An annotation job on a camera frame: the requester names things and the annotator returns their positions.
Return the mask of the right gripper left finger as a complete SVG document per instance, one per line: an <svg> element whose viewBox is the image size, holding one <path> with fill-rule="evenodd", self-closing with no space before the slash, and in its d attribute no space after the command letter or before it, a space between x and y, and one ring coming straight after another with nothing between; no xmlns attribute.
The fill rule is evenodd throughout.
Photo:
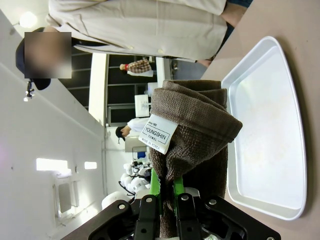
<svg viewBox="0 0 320 240"><path fill-rule="evenodd" d="M151 171L150 190L132 202L117 200L102 213L106 219L88 240L155 240L159 223L160 181Z"/></svg>

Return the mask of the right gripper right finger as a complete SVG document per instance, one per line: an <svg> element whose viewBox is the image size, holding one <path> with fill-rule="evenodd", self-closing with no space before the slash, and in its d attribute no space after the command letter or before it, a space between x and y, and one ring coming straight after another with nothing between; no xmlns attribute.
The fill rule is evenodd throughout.
<svg viewBox="0 0 320 240"><path fill-rule="evenodd" d="M181 177L173 181L173 192L180 240L204 240L204 235L217 240L281 240L277 231L223 198L203 200L198 193L188 193Z"/></svg>

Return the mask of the brown towel with white label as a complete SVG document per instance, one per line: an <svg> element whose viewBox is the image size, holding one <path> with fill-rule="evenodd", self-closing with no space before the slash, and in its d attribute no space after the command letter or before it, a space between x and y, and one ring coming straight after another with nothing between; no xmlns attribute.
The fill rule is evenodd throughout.
<svg viewBox="0 0 320 240"><path fill-rule="evenodd" d="M174 180L182 178L202 199L224 197L228 144L243 125L227 112L227 91L214 80L164 81L153 92L151 113L177 124L166 153L150 150L162 200L159 235L174 238Z"/></svg>

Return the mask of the person's right hand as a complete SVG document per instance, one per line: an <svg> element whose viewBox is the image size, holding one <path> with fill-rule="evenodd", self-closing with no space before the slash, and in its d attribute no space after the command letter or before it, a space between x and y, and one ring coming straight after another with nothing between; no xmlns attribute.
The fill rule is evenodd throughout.
<svg viewBox="0 0 320 240"><path fill-rule="evenodd" d="M208 68L214 59L215 58L212 57L210 59L196 60L195 62L205 66L206 68Z"/></svg>

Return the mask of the person's left hand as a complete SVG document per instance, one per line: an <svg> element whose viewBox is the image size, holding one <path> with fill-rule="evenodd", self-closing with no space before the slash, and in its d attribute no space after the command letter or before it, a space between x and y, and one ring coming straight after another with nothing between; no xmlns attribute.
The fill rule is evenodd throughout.
<svg viewBox="0 0 320 240"><path fill-rule="evenodd" d="M247 9L247 7L238 4L227 3L220 16L231 26L236 27L246 13Z"/></svg>

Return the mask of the ceiling air vent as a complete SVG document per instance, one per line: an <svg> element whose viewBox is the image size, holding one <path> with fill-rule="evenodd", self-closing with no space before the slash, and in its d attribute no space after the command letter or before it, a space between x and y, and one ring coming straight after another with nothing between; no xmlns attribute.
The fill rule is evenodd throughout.
<svg viewBox="0 0 320 240"><path fill-rule="evenodd" d="M54 184L52 186L56 216L74 215L77 209L74 186L71 182Z"/></svg>

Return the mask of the bystander in white with cap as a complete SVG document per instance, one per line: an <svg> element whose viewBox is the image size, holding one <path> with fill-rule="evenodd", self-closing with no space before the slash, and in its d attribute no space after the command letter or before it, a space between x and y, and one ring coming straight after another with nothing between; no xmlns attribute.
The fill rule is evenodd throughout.
<svg viewBox="0 0 320 240"><path fill-rule="evenodd" d="M120 139L125 142L126 137L131 133L131 131L141 132L148 121L148 117L133 118L125 126L117 127L115 130L115 135L118 138L118 143L120 143Z"/></svg>

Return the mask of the large rectangular ceiling light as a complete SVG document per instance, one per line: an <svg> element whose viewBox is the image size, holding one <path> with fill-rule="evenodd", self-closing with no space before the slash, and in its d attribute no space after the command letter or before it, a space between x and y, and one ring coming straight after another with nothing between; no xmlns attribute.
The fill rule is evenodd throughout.
<svg viewBox="0 0 320 240"><path fill-rule="evenodd" d="M66 160L59 159L36 159L37 171L64 171L68 169L68 162Z"/></svg>

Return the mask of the white board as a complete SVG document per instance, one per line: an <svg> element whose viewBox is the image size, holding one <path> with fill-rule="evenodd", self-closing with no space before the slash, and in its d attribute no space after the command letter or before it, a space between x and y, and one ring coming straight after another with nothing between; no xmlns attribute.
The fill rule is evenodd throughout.
<svg viewBox="0 0 320 240"><path fill-rule="evenodd" d="M138 94L134 96L135 117L146 118L150 116L151 103L148 94Z"/></svg>

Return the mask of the silver metal tray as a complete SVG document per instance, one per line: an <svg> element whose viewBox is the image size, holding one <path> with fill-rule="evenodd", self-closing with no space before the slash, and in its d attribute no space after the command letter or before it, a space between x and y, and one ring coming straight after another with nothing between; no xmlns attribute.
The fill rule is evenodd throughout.
<svg viewBox="0 0 320 240"><path fill-rule="evenodd" d="M233 202L293 221L307 200L307 155L300 106L279 42L262 38L221 82L227 111L242 123L228 145Z"/></svg>

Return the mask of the white pillar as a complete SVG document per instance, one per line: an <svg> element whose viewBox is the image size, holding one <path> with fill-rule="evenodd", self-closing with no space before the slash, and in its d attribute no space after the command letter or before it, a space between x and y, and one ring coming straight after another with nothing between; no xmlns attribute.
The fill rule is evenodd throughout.
<svg viewBox="0 0 320 240"><path fill-rule="evenodd" d="M91 59L88 112L102 126L105 125L107 55L93 53Z"/></svg>

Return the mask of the bystander in plaid shirt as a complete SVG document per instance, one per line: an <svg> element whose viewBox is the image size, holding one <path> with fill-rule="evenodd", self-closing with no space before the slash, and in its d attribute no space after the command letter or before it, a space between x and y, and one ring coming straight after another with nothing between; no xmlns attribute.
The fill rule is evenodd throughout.
<svg viewBox="0 0 320 240"><path fill-rule="evenodd" d="M154 71L147 59L137 60L128 64L120 64L119 69L125 74L134 77L148 77L152 78Z"/></svg>

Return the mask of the small ceiling mounted device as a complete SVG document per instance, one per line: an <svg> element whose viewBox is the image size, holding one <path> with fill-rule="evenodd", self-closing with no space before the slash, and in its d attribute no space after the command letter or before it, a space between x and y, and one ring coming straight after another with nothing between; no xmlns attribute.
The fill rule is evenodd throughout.
<svg viewBox="0 0 320 240"><path fill-rule="evenodd" d="M34 96L34 88L33 88L33 82L31 80L27 83L27 90L25 91L25 98L23 99L24 102L28 102L31 100Z"/></svg>

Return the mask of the person in beige coat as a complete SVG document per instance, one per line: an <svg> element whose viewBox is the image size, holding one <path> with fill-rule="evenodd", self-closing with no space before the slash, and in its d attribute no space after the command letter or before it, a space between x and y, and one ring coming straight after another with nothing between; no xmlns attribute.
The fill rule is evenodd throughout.
<svg viewBox="0 0 320 240"><path fill-rule="evenodd" d="M220 15L226 4L253 0L49 0L47 27L68 32L88 53L206 60L234 28Z"/></svg>

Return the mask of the dark blue cap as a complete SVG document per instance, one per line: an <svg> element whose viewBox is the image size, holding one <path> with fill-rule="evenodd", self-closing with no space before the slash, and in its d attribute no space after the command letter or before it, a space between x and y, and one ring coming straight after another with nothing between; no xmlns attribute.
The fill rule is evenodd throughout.
<svg viewBox="0 0 320 240"><path fill-rule="evenodd" d="M40 27L28 32L15 52L15 65L24 75L42 91L51 84L54 75L57 53L54 43L57 32L52 27Z"/></svg>

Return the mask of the round ceiling lamp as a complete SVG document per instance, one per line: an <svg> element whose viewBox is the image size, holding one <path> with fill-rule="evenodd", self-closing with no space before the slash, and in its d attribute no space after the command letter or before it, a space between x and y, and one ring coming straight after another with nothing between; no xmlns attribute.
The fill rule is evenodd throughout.
<svg viewBox="0 0 320 240"><path fill-rule="evenodd" d="M19 18L19 25L22 28L32 28L38 21L37 16L31 11L24 12Z"/></svg>

